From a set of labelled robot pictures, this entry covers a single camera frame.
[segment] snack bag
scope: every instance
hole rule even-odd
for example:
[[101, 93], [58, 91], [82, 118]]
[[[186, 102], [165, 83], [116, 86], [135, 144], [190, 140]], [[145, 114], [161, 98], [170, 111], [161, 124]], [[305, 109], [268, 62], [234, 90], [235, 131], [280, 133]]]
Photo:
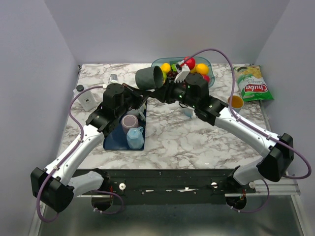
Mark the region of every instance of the snack bag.
[[273, 100], [273, 97], [261, 76], [259, 65], [235, 67], [234, 72], [244, 102]]

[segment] fruit basket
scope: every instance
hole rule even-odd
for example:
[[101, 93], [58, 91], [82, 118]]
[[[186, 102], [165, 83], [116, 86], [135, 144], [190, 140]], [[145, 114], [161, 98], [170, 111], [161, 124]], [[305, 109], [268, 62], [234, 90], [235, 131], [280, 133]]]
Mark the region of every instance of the fruit basket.
[[[202, 57], [193, 57], [196, 61], [196, 65], [197, 64], [205, 64], [208, 66], [208, 69], [209, 69], [209, 72], [207, 73], [207, 75], [209, 76], [210, 78], [210, 82], [209, 82], [209, 87], [211, 87], [214, 83], [215, 83], [215, 77], [213, 75], [213, 72], [212, 72], [212, 67], [211, 67], [211, 64], [210, 62], [205, 59], [205, 58], [202, 58]], [[151, 66], [162, 66], [164, 63], [169, 63], [170, 65], [174, 64], [174, 63], [177, 63], [179, 61], [182, 61], [184, 59], [184, 57], [179, 57], [179, 58], [160, 58], [160, 59], [157, 59], [155, 60]]]

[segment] wall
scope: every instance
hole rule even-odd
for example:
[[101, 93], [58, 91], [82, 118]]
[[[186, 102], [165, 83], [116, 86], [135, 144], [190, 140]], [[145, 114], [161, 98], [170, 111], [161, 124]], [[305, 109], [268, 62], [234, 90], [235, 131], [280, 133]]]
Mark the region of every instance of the wall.
[[78, 67], [44, 1], [3, 1], [0, 32], [0, 234], [26, 236], [30, 174], [57, 154]]
[[[262, 65], [275, 100], [266, 103], [274, 131], [287, 132], [295, 147], [315, 167], [315, 1], [291, 0], [263, 47], [257, 64]], [[295, 156], [290, 169], [297, 176], [306, 173], [305, 164]], [[315, 231], [315, 174], [298, 181], [304, 207]]]
[[[289, 0], [45, 0], [80, 63], [152, 62], [223, 50], [253, 63]], [[224, 62], [217, 53], [204, 53]]]

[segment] marble countertop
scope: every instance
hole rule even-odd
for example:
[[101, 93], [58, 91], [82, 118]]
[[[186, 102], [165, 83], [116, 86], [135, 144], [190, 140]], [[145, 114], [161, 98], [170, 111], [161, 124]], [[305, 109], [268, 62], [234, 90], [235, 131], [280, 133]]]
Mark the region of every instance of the marble countertop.
[[[151, 64], [84, 64], [78, 84], [89, 87], [107, 84], [110, 74], [117, 74], [119, 83], [135, 86], [138, 69]], [[231, 91], [231, 70], [227, 64], [213, 64], [216, 78], [209, 89], [212, 96], [226, 101]], [[92, 90], [98, 103], [103, 90]], [[82, 123], [90, 112], [78, 102], [72, 107], [74, 116]], [[266, 128], [258, 102], [245, 103], [240, 114]], [[78, 135], [79, 128], [68, 119], [59, 154]], [[213, 127], [198, 118], [188, 118], [175, 104], [162, 104], [148, 99], [145, 147], [143, 151], [105, 151], [97, 146], [80, 165], [84, 168], [105, 169], [202, 169], [235, 168], [259, 158], [249, 145], [223, 129]]]

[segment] white bottle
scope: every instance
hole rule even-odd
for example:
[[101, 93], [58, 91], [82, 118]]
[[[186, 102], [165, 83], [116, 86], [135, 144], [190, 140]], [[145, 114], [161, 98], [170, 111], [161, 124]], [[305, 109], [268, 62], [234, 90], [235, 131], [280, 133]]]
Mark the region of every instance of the white bottle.
[[[83, 90], [87, 89], [88, 87], [86, 85], [78, 85], [74, 90], [74, 95], [78, 95], [80, 92], [82, 92]], [[88, 112], [91, 109], [97, 107], [97, 103], [93, 97], [93, 94], [91, 93], [91, 91], [86, 91], [83, 94], [81, 94], [78, 97], [79, 103], [81, 104], [81, 106], [83, 107], [83, 109]]]

